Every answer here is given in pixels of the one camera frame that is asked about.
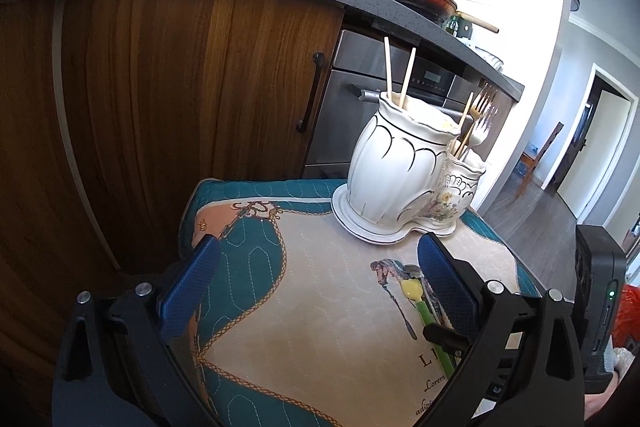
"oven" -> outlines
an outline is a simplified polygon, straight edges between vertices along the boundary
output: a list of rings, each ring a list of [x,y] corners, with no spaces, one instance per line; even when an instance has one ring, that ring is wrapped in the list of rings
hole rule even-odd
[[[409,53],[391,47],[394,91],[400,92]],[[381,41],[343,30],[306,158],[303,178],[346,178],[360,133],[378,110],[386,90],[385,49]],[[416,57],[407,93],[437,106],[458,121],[478,88],[437,64]]]

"fork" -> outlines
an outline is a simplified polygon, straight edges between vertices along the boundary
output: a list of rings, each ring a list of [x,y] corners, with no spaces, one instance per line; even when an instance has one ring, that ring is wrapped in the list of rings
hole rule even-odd
[[[487,137],[489,136],[489,131],[491,130],[491,125],[492,123],[494,123],[496,114],[498,114],[498,108],[495,105],[489,105],[488,111],[480,119],[478,125],[474,126],[474,129],[471,132],[471,136],[469,137],[468,145],[460,155],[460,159],[462,159],[463,162],[466,161],[466,157],[469,154],[469,151],[473,149],[473,147],[480,145],[484,142],[484,140],[487,139]]]
[[[465,148],[467,140],[469,140],[473,131],[478,127],[480,120],[482,120],[485,115],[487,115],[492,107],[492,102],[494,101],[495,95],[498,93],[498,89],[496,87],[490,86],[489,84],[484,84],[482,91],[480,94],[476,96],[474,103],[472,103],[469,108],[469,114],[473,117],[475,123],[471,126],[471,129],[466,133],[464,139],[460,142],[460,145],[453,153],[453,156],[456,158],[460,158],[460,154]]]

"green handle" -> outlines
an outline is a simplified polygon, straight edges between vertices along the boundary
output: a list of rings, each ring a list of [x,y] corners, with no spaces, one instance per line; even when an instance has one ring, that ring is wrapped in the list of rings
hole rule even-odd
[[[427,308],[426,302],[422,300],[415,301],[415,308],[418,310],[418,313],[422,318],[422,323],[425,326],[433,324],[436,321],[433,318],[433,315],[431,315],[429,308]],[[433,349],[436,352],[436,357],[438,357],[440,366],[442,367],[444,374],[447,376],[447,379],[451,378],[451,375],[453,375],[453,372],[455,371],[455,369],[453,368],[453,364],[451,363],[451,358],[442,350],[442,347],[440,347],[438,344],[433,344]]]

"yellow and green spoon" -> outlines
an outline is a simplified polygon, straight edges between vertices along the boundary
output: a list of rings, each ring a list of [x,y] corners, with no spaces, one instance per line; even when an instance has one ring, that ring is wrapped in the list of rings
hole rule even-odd
[[[418,313],[422,318],[423,325],[428,326],[429,324],[435,323],[436,320],[433,318],[431,311],[427,307],[427,303],[422,300],[422,284],[420,284],[420,281],[417,279],[405,279],[400,281],[400,286],[402,287],[402,293],[404,293],[404,296],[415,303],[415,308],[418,310]],[[433,348],[444,374],[447,378],[451,378],[454,368],[449,355],[437,344],[434,344]]]

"metal screw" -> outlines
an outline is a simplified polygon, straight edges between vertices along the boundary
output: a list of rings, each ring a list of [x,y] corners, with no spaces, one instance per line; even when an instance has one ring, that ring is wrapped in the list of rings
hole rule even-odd
[[[138,286],[136,286],[136,295],[140,297],[144,297],[145,295],[149,295],[153,286],[151,286],[148,282],[141,282]]]
[[[562,300],[562,293],[560,292],[560,290],[551,288],[549,290],[549,297],[551,297],[551,300],[553,301],[560,302]]]
[[[504,292],[504,286],[500,281],[489,281],[486,284],[486,287],[491,293],[495,293],[496,295],[500,295],[502,292]]]
[[[87,302],[91,300],[91,293],[87,290],[80,292],[76,300],[78,301],[78,304],[87,304]]]

